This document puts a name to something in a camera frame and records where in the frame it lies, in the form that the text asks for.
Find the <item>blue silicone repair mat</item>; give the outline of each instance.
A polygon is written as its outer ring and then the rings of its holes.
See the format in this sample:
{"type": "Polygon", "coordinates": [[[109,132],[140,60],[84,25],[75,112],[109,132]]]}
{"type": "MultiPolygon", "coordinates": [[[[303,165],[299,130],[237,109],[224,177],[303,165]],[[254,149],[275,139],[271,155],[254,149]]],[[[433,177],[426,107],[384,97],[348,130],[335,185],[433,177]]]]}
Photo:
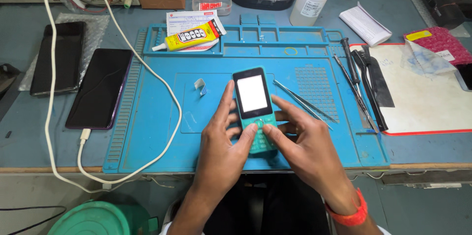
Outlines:
{"type": "MultiPolygon", "coordinates": [[[[343,166],[390,163],[380,135],[363,128],[354,95],[332,58],[333,53],[345,57],[339,43],[343,37],[341,31],[257,25],[225,28],[227,34],[220,42],[201,52],[153,52],[151,47],[162,43],[167,36],[165,24],[140,30],[136,50],[168,82],[183,112],[167,153],[143,172],[194,172],[201,132],[215,112],[231,73],[259,65],[266,69],[270,93],[296,104],[272,83],[277,79],[338,121],[325,118],[333,128],[330,134],[343,166]],[[208,90],[202,97],[200,90],[193,86],[199,78],[203,78],[208,90]]],[[[346,59],[342,61],[347,67],[346,59]]],[[[134,172],[156,158],[177,121],[178,109],[167,88],[134,58],[103,171],[134,172]]],[[[288,169],[287,161],[277,150],[250,155],[244,167],[246,171],[288,169]]]]}

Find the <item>purple smartphone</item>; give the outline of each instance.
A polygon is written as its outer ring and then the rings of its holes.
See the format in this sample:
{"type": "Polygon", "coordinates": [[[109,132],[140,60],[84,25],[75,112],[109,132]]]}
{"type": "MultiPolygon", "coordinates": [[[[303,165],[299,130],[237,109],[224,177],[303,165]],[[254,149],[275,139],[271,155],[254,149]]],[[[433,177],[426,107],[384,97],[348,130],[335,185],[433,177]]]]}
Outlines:
{"type": "Polygon", "coordinates": [[[132,57],[131,50],[95,50],[67,117],[67,128],[113,126],[132,57]]]}

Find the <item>glue tube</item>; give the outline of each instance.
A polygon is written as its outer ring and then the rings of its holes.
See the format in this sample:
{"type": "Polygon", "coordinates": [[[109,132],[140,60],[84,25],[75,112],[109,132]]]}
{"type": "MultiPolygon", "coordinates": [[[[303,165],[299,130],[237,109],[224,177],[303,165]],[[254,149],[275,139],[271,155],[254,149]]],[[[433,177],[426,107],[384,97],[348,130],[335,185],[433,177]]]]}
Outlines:
{"type": "Polygon", "coordinates": [[[226,30],[221,24],[220,19],[215,16],[215,19],[203,25],[166,37],[164,43],[153,47],[152,50],[158,51],[167,49],[169,51],[177,51],[186,47],[213,41],[224,34],[226,34],[226,30]]]}

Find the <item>left hand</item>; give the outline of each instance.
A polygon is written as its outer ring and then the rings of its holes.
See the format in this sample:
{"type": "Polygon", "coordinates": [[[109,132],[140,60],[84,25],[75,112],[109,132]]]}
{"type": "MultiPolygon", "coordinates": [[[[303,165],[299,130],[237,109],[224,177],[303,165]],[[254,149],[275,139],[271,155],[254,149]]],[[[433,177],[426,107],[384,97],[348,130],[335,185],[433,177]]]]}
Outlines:
{"type": "Polygon", "coordinates": [[[232,99],[233,89],[234,81],[230,80],[218,109],[202,131],[200,156],[192,186],[194,191],[204,194],[208,202],[215,203],[215,207],[238,181],[257,132],[254,123],[244,130],[241,127],[227,129],[239,119],[237,113],[229,114],[236,109],[236,101],[232,99]],[[231,138],[241,131],[239,141],[233,145],[231,138]]]}

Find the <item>screwdriver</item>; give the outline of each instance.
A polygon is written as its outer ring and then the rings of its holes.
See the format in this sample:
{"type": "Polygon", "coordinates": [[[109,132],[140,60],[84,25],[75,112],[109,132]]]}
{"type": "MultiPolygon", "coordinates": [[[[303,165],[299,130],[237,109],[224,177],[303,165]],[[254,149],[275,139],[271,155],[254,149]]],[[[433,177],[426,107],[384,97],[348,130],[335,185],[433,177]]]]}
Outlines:
{"type": "Polygon", "coordinates": [[[341,67],[341,71],[343,71],[343,74],[346,77],[347,82],[349,83],[351,89],[353,90],[354,97],[356,98],[357,103],[359,103],[359,106],[362,108],[362,111],[364,111],[365,116],[369,120],[370,125],[374,129],[375,133],[379,133],[379,129],[375,125],[374,120],[372,119],[372,117],[369,115],[369,112],[367,111],[367,107],[365,106],[364,101],[362,100],[359,93],[357,93],[357,91],[355,89],[355,86],[354,86],[354,83],[352,82],[351,78],[347,74],[346,69],[344,68],[343,64],[341,63],[341,61],[339,60],[339,57],[336,54],[334,54],[334,59],[336,59],[336,62],[339,64],[339,67],[341,67]]]}
{"type": "Polygon", "coordinates": [[[349,38],[342,38],[341,45],[343,45],[344,52],[346,53],[347,66],[349,67],[349,72],[351,73],[351,80],[357,86],[357,93],[359,93],[359,96],[362,97],[361,88],[359,87],[359,83],[361,81],[359,80],[359,75],[357,74],[357,69],[354,65],[353,58],[351,56],[351,50],[349,48],[349,38]]]}

